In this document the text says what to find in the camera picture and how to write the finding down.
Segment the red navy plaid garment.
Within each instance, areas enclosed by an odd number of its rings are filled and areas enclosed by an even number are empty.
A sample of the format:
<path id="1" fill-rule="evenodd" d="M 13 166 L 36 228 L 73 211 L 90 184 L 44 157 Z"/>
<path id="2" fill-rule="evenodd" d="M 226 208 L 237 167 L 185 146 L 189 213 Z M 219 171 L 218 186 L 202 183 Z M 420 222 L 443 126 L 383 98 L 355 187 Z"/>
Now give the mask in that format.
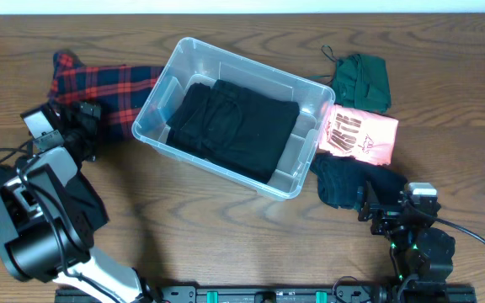
<path id="1" fill-rule="evenodd" d="M 132 137 L 132 124 L 163 71 L 161 66 L 87 66 L 69 50 L 54 54 L 53 68 L 49 101 L 99 105 L 99 139 L 105 143 Z"/>

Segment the dark green garment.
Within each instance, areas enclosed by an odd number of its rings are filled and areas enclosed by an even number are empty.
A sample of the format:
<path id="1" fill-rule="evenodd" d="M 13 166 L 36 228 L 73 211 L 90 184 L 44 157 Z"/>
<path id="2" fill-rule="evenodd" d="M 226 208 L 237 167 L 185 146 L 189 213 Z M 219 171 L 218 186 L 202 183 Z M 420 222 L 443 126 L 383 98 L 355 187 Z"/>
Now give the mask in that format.
<path id="1" fill-rule="evenodd" d="M 323 45 L 320 51 L 335 65 L 334 73 L 310 76 L 309 79 L 329 78 L 326 85 L 335 92 L 336 104 L 377 114 L 385 114 L 391 108 L 392 96 L 384 59 L 366 54 L 338 58 L 329 45 Z"/>

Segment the clear plastic storage bin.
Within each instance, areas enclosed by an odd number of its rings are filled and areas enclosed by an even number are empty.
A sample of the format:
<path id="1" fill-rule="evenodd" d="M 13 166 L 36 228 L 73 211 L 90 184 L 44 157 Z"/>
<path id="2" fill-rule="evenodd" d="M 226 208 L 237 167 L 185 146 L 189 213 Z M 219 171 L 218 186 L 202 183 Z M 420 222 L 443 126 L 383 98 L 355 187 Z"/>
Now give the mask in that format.
<path id="1" fill-rule="evenodd" d="M 197 82 L 211 86 L 217 80 L 250 88 L 269 98 L 293 101 L 300 107 L 280 162 L 267 183 L 247 178 L 166 143 L 170 131 L 168 119 L 182 104 L 190 86 Z M 305 183 L 334 101 L 335 93 L 328 86 L 186 37 L 175 46 L 131 131 L 138 141 L 166 157 L 187 162 L 271 199 L 293 199 Z"/>

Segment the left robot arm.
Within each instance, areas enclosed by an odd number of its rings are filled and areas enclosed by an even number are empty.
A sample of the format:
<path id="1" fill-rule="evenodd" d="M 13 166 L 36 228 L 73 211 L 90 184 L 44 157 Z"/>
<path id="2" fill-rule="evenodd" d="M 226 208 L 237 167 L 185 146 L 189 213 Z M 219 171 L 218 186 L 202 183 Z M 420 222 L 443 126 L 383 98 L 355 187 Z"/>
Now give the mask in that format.
<path id="1" fill-rule="evenodd" d="M 101 113 L 81 102 L 20 115 L 30 138 L 6 149 L 19 155 L 13 166 L 0 160 L 0 258 L 15 279 L 71 286 L 85 301 L 160 302 L 134 268 L 94 246 L 109 218 L 81 168 L 95 159 Z"/>

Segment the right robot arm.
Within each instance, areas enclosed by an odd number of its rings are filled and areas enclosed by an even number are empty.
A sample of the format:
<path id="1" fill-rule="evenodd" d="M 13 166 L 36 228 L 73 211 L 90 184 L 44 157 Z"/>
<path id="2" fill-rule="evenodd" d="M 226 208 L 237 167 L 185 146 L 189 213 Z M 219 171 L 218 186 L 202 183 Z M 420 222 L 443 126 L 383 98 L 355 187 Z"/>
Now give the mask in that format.
<path id="1" fill-rule="evenodd" d="M 453 270 L 456 240 L 435 228 L 438 191 L 430 183 L 408 183 L 397 199 L 379 198 L 370 184 L 361 198 L 359 221 L 390 242 L 389 256 L 397 281 L 443 284 Z"/>

